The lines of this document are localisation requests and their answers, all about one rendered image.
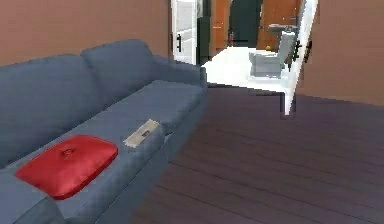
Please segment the blue grey sofa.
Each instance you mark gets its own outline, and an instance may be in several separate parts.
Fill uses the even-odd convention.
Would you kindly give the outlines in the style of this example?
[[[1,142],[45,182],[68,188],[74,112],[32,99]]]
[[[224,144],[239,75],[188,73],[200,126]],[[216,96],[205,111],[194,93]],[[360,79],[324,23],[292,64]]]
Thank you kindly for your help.
[[[0,66],[0,224],[131,224],[207,103],[204,68],[131,39]],[[159,126],[136,148],[123,141]],[[118,155],[78,193],[55,200],[15,172],[57,143],[89,135]]]

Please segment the white open room door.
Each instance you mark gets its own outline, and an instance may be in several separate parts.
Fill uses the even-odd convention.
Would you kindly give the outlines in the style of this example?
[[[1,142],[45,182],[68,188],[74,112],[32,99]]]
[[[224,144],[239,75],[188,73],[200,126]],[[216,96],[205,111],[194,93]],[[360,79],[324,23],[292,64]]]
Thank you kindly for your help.
[[[299,58],[294,62],[291,57],[288,64],[282,70],[282,77],[284,79],[284,115],[289,116],[293,111],[295,103],[295,91],[299,82],[299,76],[303,64],[308,61],[312,49],[312,42],[310,41],[311,30],[315,15],[318,7],[319,0],[302,0],[300,7],[300,17],[296,40],[293,45],[293,52],[297,40],[300,40],[302,47],[299,49]]]

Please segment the grey wall sink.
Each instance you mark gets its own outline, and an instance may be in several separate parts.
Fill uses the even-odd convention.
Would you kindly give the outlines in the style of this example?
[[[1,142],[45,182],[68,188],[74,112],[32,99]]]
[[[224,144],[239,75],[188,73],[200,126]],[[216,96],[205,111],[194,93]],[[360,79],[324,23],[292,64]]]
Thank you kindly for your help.
[[[268,31],[274,34],[281,32],[296,32],[297,29],[298,26],[294,24],[270,24],[268,26]]]

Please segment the red cushion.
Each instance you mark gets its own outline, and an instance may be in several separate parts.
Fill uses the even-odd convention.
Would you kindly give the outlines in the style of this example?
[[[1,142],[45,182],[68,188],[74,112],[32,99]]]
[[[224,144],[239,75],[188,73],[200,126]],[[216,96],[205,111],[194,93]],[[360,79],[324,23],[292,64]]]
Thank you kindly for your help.
[[[15,176],[55,200],[72,197],[118,155],[118,147],[89,135],[71,136],[21,166]]]

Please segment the grey remote control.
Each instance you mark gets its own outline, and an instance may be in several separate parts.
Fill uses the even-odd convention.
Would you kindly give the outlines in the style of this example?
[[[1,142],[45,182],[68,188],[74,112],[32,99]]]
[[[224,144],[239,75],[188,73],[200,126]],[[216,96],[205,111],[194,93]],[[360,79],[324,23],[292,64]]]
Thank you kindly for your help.
[[[152,119],[146,121],[140,126],[135,132],[128,136],[123,143],[127,147],[136,148],[138,147],[157,127],[159,123]]]

